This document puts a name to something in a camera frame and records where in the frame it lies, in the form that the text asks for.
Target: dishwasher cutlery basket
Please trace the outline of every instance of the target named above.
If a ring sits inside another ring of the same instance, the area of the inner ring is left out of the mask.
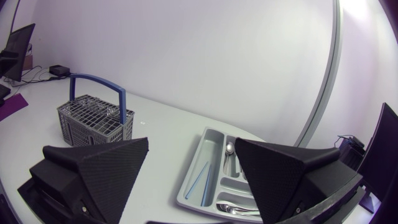
[[[119,93],[119,106],[89,95],[75,98],[76,78],[103,84]],[[134,112],[126,109],[126,91],[103,78],[70,75],[69,101],[57,108],[63,139],[71,146],[87,146],[132,138]]]

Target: purple mat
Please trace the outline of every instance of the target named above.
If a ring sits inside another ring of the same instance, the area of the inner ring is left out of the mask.
[[[4,118],[7,118],[27,105],[29,104],[20,93],[6,99],[4,105],[0,107],[0,121],[4,120]]]

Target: white curved wall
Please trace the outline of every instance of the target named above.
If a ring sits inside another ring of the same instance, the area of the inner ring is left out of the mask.
[[[317,0],[41,0],[34,63],[292,145],[322,82],[332,19],[332,1]]]
[[[308,147],[332,147],[338,134],[355,135],[367,146],[382,103],[398,113],[398,45],[385,12],[378,0],[341,3],[345,14],[340,67]]]
[[[18,5],[13,31],[32,23],[32,16],[38,0],[21,0]]]
[[[6,48],[17,5],[18,0],[7,0],[0,11],[0,51]]]

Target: cutlery tray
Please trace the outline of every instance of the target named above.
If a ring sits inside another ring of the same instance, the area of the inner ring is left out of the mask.
[[[235,215],[221,211],[216,206],[218,201],[225,200],[242,207],[257,208],[236,153],[230,156],[225,154],[226,144],[235,144],[235,139],[232,135],[205,128],[177,195],[177,203],[209,215],[262,223],[260,216]],[[224,173],[226,159],[230,168]]]

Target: blue chopstick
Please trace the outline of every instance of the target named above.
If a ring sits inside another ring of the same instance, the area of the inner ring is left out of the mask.
[[[205,170],[205,168],[206,168],[206,166],[207,166],[208,163],[209,163],[209,162],[207,161],[206,164],[205,164],[205,166],[204,166],[204,167],[202,168],[202,170],[200,171],[200,174],[198,175],[197,179],[196,179],[196,180],[194,181],[194,183],[192,184],[192,187],[191,187],[191,189],[189,189],[187,195],[185,196],[185,199],[188,199],[189,196],[191,196],[191,194],[192,194],[192,192],[193,192],[193,189],[196,187],[196,185],[197,185],[197,183],[198,183],[198,181],[199,181],[199,179],[200,179],[200,177],[201,177],[201,175],[202,175],[203,171]]]
[[[211,172],[211,164],[210,164],[210,167],[209,167],[209,173],[207,174],[206,187],[205,187],[205,191],[203,193],[203,197],[201,198],[201,205],[200,206],[205,206],[206,196],[207,196],[207,187],[209,186],[210,172]]]

